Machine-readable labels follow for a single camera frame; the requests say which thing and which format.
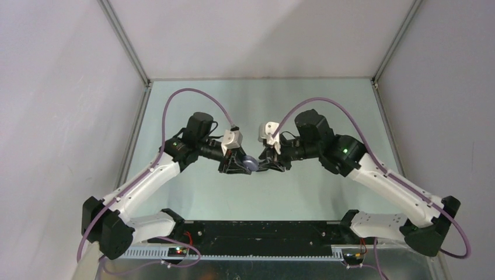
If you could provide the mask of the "purple earbud charging case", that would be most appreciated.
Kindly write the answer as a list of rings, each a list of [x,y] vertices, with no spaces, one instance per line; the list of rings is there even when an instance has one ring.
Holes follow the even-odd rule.
[[[259,162],[252,156],[245,155],[242,158],[242,164],[251,172],[256,172],[259,169]]]

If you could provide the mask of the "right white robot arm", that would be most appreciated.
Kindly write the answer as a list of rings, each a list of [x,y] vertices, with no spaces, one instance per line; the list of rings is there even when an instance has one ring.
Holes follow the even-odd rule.
[[[361,141],[335,134],[327,119],[314,109],[298,114],[295,125],[299,134],[293,139],[276,133],[277,122],[260,125],[259,142],[264,145],[260,170],[285,172],[293,161],[317,159],[325,170],[368,187],[400,209],[397,214],[347,211],[340,221],[342,241],[354,244],[360,238],[377,237],[405,242],[428,257],[440,252],[461,205],[455,197],[440,198],[414,184],[406,187],[404,177],[375,162]]]

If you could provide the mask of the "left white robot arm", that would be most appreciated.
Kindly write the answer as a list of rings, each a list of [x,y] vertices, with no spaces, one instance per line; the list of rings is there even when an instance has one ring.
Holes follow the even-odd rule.
[[[196,112],[187,125],[166,140],[141,174],[101,199],[89,197],[82,205],[82,235],[97,242],[103,256],[121,257],[135,243],[164,237],[177,243],[184,237],[184,226],[172,211],[133,218],[137,208],[166,182],[178,176],[198,158],[219,163],[223,174],[247,174],[258,170],[258,162],[241,147],[238,127],[226,130],[221,141],[211,136],[213,117]]]

